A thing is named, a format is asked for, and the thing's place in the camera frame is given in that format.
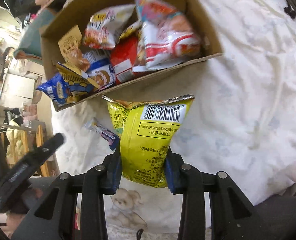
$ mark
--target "candy bar wrapper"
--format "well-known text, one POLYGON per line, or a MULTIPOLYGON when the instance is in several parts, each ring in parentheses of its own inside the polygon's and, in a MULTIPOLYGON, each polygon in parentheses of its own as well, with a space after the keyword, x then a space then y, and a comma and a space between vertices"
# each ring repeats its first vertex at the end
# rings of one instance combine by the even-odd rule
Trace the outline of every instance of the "candy bar wrapper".
POLYGON ((109 131, 99 121, 94 117, 92 120, 85 124, 85 127, 91 131, 99 133, 102 138, 104 138, 109 143, 109 148, 113 151, 118 146, 120 138, 118 135, 109 131))

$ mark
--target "nutrition label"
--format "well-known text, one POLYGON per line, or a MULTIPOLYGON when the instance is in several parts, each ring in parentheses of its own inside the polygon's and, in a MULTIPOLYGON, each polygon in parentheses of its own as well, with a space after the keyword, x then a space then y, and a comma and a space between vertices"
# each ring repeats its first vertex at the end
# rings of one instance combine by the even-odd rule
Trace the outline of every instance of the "nutrition label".
POLYGON ((69 59, 71 58, 71 52, 79 47, 81 39, 82 34, 78 28, 78 25, 75 25, 58 41, 60 52, 66 62, 69 62, 69 59))
POLYGON ((121 134, 125 127, 125 122, 129 111, 121 106, 118 106, 117 104, 114 106, 111 105, 110 110, 111 111, 109 112, 113 128, 116 130, 117 134, 121 134))
POLYGON ((164 180, 164 177, 161 176, 162 166, 166 158, 168 151, 168 145, 162 146, 160 149, 150 148, 150 147, 140 147, 142 151, 159 153, 158 156, 154 154, 149 159, 146 159, 145 162, 150 164, 149 169, 137 170, 134 174, 134 179, 144 180, 145 183, 154 186, 157 181, 164 180))

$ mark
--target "snack bag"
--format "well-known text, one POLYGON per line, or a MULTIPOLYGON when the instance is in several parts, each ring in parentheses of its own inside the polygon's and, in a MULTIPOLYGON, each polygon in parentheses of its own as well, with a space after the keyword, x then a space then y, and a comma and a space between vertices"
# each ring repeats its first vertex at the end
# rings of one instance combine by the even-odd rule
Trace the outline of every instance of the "snack bag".
POLYGON ((137 59, 138 37, 132 34, 121 40, 113 49, 110 61, 116 73, 116 84, 121 84, 134 79, 132 66, 137 59))
POLYGON ((89 122, 85 124, 85 127, 91 131, 99 133, 102 138, 104 138, 109 143, 109 148, 113 151, 116 149, 120 138, 118 135, 109 131, 103 125, 99 123, 99 121, 94 117, 89 122))
POLYGON ((78 101, 81 96, 85 97, 90 92, 96 90, 96 88, 88 82, 87 79, 69 69, 67 64, 58 63, 57 69, 64 81, 68 84, 69 91, 75 98, 78 99, 78 101))
POLYGON ((89 62, 86 73, 103 90, 116 83, 116 74, 109 60, 109 52, 105 50, 88 50, 83 58, 89 62))
POLYGON ((199 55, 200 39, 184 14, 161 0, 135 1, 138 18, 143 22, 147 69, 163 69, 199 55), (162 64, 170 60, 171 64, 162 64))
POLYGON ((73 26, 62 38, 58 41, 60 52, 67 63, 73 65, 83 65, 82 53, 78 48, 81 44, 82 34, 78 25, 73 26))
POLYGON ((111 52, 110 61, 116 73, 117 85, 151 73, 145 70, 140 22, 135 22, 121 34, 119 43, 111 52), (134 72, 134 67, 138 66, 142 66, 142 71, 134 72))
POLYGON ((93 49, 113 49, 134 9, 134 4, 120 5, 94 14, 86 27, 83 44, 93 49))
POLYGON ((42 83, 36 90, 45 93, 58 106, 78 101, 70 92, 68 84, 64 81, 60 73, 54 75, 53 78, 49 79, 47 82, 42 83))
POLYGON ((84 58, 79 48, 73 49, 70 52, 69 56, 70 58, 69 61, 67 61, 67 63, 75 65, 84 72, 86 72, 90 68, 90 62, 86 58, 84 58))
POLYGON ((170 140, 182 124, 194 96, 153 102, 103 98, 108 101, 113 126, 121 136, 124 177, 151 187, 166 187, 163 164, 170 140))

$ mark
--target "metal screw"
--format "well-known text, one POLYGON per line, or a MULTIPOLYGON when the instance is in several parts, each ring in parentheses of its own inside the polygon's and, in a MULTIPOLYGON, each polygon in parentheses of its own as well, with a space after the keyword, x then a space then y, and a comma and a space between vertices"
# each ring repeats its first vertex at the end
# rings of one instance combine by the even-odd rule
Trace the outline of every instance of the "metal screw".
POLYGON ((184 170, 184 171, 188 171, 188 170, 190 170, 191 169, 191 166, 189 165, 189 164, 183 164, 183 165, 181 165, 181 168, 184 170))
POLYGON ((103 164, 99 164, 97 166, 95 166, 96 171, 103 171, 105 169, 105 165, 103 164))
POLYGON ((60 179, 67 179, 69 177, 69 173, 68 172, 64 172, 64 173, 61 173, 59 175, 59 178, 60 179))
POLYGON ((221 172, 218 173, 218 176, 219 176, 221 179, 226 179, 226 178, 227 178, 227 173, 221 171, 221 172))

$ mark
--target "cardboard box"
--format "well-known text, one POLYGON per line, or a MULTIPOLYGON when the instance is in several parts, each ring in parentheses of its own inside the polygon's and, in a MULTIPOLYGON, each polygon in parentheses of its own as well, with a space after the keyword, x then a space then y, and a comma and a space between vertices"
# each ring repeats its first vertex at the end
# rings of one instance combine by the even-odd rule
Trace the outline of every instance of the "cardboard box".
MULTIPOLYGON (((222 54, 222 49, 218 41, 215 30, 212 26, 209 17, 207 16, 204 8, 198 0, 164 0, 170 4, 176 6, 180 11, 184 12, 187 16, 189 22, 192 24, 194 30, 201 36, 206 36, 209 39, 209 46, 204 51, 205 57, 190 60, 183 64, 179 64, 172 68, 160 70, 158 72, 151 73, 147 76, 131 80, 129 82, 108 88, 106 90, 100 91, 94 95, 91 95, 84 100, 106 94, 116 89, 121 89, 124 86, 140 82, 144 79, 149 79, 161 75, 163 73, 171 73, 171 71, 181 68, 186 65, 190 65, 196 62, 201 62, 208 60, 210 58, 219 56, 222 54)), ((53 22, 48 25, 45 31, 41 34, 41 48, 42 48, 42 58, 43 65, 46 74, 46 78, 50 79, 57 72, 56 63, 65 62, 58 46, 58 41, 60 38, 66 34, 73 26, 78 25, 82 34, 84 34, 84 29, 90 17, 109 6, 116 6, 122 4, 134 3, 134 0, 73 0, 66 8, 64 8, 53 20, 53 22)), ((56 110, 62 110, 64 108, 70 107, 73 104, 58 108, 55 106, 56 110)))

